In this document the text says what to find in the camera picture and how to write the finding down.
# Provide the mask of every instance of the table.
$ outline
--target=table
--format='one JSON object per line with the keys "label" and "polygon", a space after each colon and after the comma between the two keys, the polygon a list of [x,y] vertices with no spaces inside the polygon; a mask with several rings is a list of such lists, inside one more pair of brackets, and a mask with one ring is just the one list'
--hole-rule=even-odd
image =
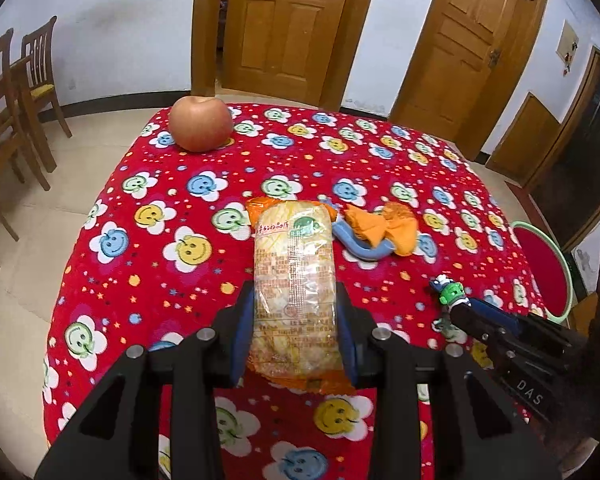
{"label": "table", "polygon": [[[242,282],[252,278],[253,238],[243,222],[243,203],[251,196],[326,196],[369,211],[387,200],[408,204],[419,221],[414,254],[362,262],[336,241],[334,258],[353,303],[412,344],[446,344],[431,328],[440,308],[427,289],[429,277],[442,272],[503,310],[542,312],[501,210],[443,141],[383,121],[304,108],[239,104],[231,110],[234,138],[203,154],[175,145],[169,110],[159,111],[98,196],[64,271],[48,335],[43,402],[50,441],[129,345],[177,344],[235,301]],[[181,259],[176,240],[185,236],[197,248]],[[462,331],[447,340],[479,353]],[[423,476],[432,479],[425,390],[420,399]],[[366,478],[375,401],[371,390],[325,398],[279,388],[247,371],[239,388],[217,392],[228,480]],[[316,413],[334,407],[349,422],[314,422]],[[167,472],[168,435],[165,415],[158,458]]]}

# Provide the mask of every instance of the tiled floor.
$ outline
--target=tiled floor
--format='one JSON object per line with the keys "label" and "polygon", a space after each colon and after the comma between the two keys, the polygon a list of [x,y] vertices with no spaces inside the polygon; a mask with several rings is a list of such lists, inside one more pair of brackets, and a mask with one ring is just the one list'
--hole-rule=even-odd
{"label": "tiled floor", "polygon": [[[272,98],[227,95],[226,102],[295,105]],[[0,446],[32,476],[46,451],[42,429],[42,359],[62,272],[94,198],[116,163],[156,110],[127,110],[68,119],[67,139],[57,123],[45,124],[58,168],[43,191],[27,172],[0,183],[6,217],[20,235],[0,226]],[[504,178],[474,164],[509,221],[528,220]]]}

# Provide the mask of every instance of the baseboard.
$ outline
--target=baseboard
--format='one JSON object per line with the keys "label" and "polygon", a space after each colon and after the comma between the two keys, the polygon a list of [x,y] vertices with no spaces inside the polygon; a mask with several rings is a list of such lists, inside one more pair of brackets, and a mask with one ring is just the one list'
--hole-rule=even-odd
{"label": "baseboard", "polygon": [[[72,103],[61,108],[65,118],[118,110],[136,110],[138,108],[166,108],[185,95],[190,95],[190,92],[188,90],[170,90],[166,92],[114,95]],[[48,123],[56,120],[56,114],[52,109],[44,110],[38,114],[38,118],[41,123]]]}
{"label": "baseboard", "polygon": [[364,117],[365,119],[375,119],[377,121],[386,121],[387,118],[382,115],[377,114],[368,114],[367,112],[362,112],[360,110],[354,110],[353,108],[345,108],[344,106],[340,108],[341,114],[349,114],[355,117]]}
{"label": "baseboard", "polygon": [[478,153],[478,155],[474,158],[474,162],[477,162],[478,164],[481,165],[485,165],[487,163],[487,160],[489,160],[489,157],[491,155],[489,153],[485,153],[485,152],[480,152]]}

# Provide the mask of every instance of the red stool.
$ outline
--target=red stool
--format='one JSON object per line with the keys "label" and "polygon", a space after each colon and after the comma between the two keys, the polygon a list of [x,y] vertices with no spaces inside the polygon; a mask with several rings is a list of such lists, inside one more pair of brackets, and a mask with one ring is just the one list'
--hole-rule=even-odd
{"label": "red stool", "polygon": [[516,221],[511,227],[536,279],[546,318],[562,323],[573,303],[573,283],[560,247],[531,224]]}

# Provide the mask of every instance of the plastic bag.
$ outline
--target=plastic bag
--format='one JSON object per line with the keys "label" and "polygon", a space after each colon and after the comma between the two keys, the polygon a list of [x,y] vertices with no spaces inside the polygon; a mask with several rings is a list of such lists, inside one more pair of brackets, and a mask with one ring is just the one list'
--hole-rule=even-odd
{"label": "plastic bag", "polygon": [[350,392],[336,338],[331,212],[260,198],[247,211],[257,219],[250,367],[290,388]]}

